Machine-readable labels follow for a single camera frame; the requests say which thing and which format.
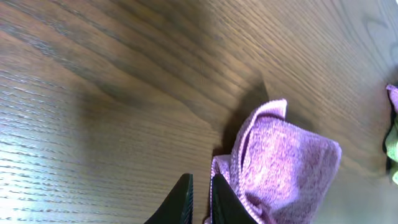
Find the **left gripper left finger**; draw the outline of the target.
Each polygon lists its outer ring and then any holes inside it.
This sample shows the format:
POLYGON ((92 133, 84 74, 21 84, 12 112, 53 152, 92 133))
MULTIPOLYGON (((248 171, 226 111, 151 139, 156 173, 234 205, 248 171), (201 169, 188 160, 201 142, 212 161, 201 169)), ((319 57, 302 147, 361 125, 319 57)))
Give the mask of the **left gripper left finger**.
POLYGON ((183 174, 145 224, 192 224, 193 175, 183 174))

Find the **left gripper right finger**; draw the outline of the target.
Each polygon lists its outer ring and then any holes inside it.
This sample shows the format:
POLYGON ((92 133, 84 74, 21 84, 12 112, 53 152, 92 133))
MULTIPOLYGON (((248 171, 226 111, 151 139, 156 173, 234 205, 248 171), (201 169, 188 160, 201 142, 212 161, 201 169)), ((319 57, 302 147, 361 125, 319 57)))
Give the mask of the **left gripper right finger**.
POLYGON ((221 174, 211 180, 211 223, 257 224, 221 174))

